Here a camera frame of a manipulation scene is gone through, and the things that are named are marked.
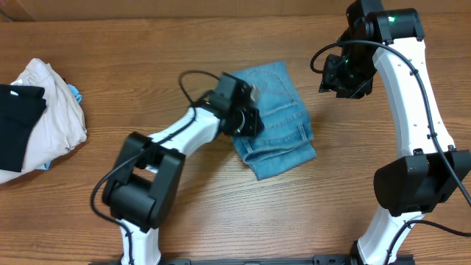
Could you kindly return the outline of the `light blue denim jeans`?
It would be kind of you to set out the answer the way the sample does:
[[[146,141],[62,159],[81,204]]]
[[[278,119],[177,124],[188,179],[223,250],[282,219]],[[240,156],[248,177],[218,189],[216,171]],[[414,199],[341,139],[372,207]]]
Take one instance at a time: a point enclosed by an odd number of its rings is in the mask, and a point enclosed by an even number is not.
[[[278,61],[232,73],[259,91],[256,108],[264,129],[255,137],[234,137],[233,146],[258,180],[287,172],[316,158],[310,114]]]

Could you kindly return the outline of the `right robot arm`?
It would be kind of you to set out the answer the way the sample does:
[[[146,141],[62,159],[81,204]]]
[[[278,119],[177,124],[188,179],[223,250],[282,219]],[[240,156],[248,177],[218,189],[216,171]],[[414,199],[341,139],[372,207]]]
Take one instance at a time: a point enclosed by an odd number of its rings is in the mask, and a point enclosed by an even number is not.
[[[459,151],[439,113],[425,60],[425,33],[413,9],[386,10],[379,0],[354,1],[348,27],[320,70],[321,92],[360,99],[379,74],[396,130],[397,158],[379,168],[373,186],[378,209],[343,255],[316,255],[315,264],[412,264],[398,250],[414,225],[455,190],[470,172],[470,152]]]

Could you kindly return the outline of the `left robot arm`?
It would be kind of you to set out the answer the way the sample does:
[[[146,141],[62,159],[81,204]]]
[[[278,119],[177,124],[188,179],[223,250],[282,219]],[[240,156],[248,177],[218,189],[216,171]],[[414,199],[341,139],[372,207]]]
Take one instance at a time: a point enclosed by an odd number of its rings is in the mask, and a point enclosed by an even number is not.
[[[129,134],[116,162],[93,189],[102,190],[120,227],[123,253],[118,264],[160,264],[158,232],[177,194],[185,160],[218,135],[257,136],[263,123],[255,85],[228,73],[217,86],[190,102],[187,113],[167,129],[145,136]]]

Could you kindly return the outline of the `folded cream white garment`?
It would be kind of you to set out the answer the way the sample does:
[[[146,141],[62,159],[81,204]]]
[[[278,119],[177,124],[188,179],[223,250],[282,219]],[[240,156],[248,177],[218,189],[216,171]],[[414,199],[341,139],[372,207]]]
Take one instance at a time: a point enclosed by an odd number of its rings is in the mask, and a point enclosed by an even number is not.
[[[87,139],[85,114],[67,83],[50,64],[32,59],[14,84],[44,88],[46,109],[29,137],[21,172],[2,170],[1,183],[68,154]]]

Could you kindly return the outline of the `folded black garment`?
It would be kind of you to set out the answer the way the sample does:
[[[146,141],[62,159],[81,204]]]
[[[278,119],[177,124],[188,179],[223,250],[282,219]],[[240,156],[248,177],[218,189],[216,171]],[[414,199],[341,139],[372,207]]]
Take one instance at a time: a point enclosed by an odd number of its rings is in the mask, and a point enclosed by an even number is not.
[[[1,84],[1,170],[21,172],[29,137],[46,109],[45,89]]]

